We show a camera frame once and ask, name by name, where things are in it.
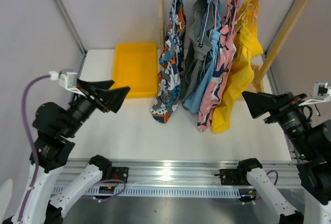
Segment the pink shark print shorts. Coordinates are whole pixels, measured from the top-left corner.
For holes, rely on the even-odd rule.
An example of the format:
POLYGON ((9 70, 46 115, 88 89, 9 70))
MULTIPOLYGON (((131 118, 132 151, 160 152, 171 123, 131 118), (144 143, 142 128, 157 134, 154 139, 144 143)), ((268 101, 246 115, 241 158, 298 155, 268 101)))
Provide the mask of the pink shark print shorts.
POLYGON ((231 35, 229 28, 232 10, 231 0, 229 0, 227 3, 227 14, 221 22, 216 67, 203 95, 198 113, 197 127, 200 132, 212 126, 213 114, 222 101, 223 92, 227 85, 236 53, 234 44, 235 33, 231 35))

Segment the yellow shorts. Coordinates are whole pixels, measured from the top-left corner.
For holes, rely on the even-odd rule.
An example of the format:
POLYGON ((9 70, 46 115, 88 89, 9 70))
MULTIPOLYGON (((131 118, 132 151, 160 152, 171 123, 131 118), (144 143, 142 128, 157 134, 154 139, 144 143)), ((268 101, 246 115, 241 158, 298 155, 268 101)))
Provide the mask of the yellow shorts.
POLYGON ((234 37, 236 53, 222 101, 213 114, 212 133, 222 133, 230 128, 231 112, 235 102, 254 79, 251 60, 263 54, 263 48, 258 41, 258 27, 257 34, 251 33, 253 9, 249 7, 248 11, 243 14, 248 4, 255 5, 256 1, 245 0, 238 11, 234 37))

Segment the light blue shorts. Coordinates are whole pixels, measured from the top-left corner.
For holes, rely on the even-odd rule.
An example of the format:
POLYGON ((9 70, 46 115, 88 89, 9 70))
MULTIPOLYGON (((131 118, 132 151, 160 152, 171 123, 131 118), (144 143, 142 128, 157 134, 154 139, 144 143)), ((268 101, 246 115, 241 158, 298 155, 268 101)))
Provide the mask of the light blue shorts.
POLYGON ((216 67, 217 53, 218 53, 218 40, 220 38, 220 28, 221 28, 221 2, 218 3, 218 15, 217 15, 217 29, 214 30, 214 16, 215 16, 215 0, 211 1, 209 6, 209 16, 207 19, 207 25, 204 37, 208 39, 211 45, 211 49, 208 52, 205 61, 203 62, 203 67, 198 75, 197 84, 193 92, 186 98, 183 103, 183 107, 190 111, 192 114, 199 112, 200 105, 202 102, 203 95, 208 86, 208 83, 213 75, 216 67))

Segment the pink hanger of blue shorts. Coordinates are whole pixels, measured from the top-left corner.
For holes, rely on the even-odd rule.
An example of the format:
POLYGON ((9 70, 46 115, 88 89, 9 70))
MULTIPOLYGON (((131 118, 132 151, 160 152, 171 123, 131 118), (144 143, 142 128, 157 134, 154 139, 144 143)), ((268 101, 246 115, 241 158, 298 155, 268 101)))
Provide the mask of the pink hanger of blue shorts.
POLYGON ((218 10, 219 10, 219 7, 218 7, 218 4, 219 3, 219 0, 215 0, 215 16, 214 16, 214 30, 216 30, 217 29, 217 15, 219 14, 218 13, 218 10))

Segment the pink hanger of yellow shorts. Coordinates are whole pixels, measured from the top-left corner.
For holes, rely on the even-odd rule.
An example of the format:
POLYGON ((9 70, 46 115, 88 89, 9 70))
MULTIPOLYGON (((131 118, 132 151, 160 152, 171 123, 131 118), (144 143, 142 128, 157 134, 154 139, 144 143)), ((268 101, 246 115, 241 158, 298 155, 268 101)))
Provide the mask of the pink hanger of yellow shorts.
POLYGON ((251 7, 253 9, 253 19, 252 19, 252 23, 251 23, 251 33, 252 34, 257 34, 257 14, 259 13, 259 8, 260 8, 260 0, 256 1, 256 4, 248 4, 246 10, 243 12, 243 14, 245 14, 249 7, 251 7))

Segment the blue hanger of grey shorts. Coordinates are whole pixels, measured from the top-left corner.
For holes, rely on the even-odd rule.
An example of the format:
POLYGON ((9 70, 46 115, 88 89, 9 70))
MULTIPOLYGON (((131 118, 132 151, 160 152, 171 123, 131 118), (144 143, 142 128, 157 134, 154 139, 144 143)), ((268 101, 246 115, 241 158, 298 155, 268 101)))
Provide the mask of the blue hanger of grey shorts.
POLYGON ((204 39, 204 33, 205 33, 205 30, 206 30, 206 25, 207 25, 206 23, 207 23, 207 19, 208 19, 208 16, 209 16, 209 6, 211 4, 211 1, 212 0, 207 0, 206 12, 205 12, 203 20, 202 20, 199 44, 202 44, 202 41, 204 39))

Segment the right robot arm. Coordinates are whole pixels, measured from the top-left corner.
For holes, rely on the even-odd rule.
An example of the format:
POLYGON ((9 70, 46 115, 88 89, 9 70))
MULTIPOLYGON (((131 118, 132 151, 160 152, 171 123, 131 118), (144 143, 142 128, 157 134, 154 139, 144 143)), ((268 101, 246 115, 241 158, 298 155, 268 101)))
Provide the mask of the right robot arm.
POLYGON ((330 121, 313 127, 311 116, 304 114, 304 108, 312 111, 311 105, 330 101, 330 87, 317 83, 313 93, 307 99, 306 94, 243 92, 252 118, 269 113, 264 123, 278 123, 299 153, 303 161, 297 169, 305 194, 304 213, 279 192, 256 158, 241 160, 236 169, 221 169, 217 174, 225 186, 251 185, 273 212, 276 223, 330 223, 330 121))

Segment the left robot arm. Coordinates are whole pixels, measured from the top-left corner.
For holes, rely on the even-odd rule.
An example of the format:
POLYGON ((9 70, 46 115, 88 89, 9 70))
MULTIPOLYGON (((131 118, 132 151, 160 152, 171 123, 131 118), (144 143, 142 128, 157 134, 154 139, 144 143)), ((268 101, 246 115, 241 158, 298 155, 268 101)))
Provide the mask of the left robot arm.
POLYGON ((32 126, 38 131, 33 140, 27 123, 26 97, 31 86, 47 76, 38 77, 28 84, 21 101, 23 125, 32 149, 29 158, 29 176, 24 196, 16 213, 1 218, 1 223, 63 223, 69 210, 96 184, 114 183, 126 188, 127 178, 113 173, 112 162, 95 155, 83 172, 63 191, 53 196, 54 185, 66 165, 75 143, 70 139, 95 110, 116 113, 122 106, 130 87, 112 89, 114 81, 86 82, 77 79, 77 92, 68 109, 54 102, 42 104, 35 113, 32 126))

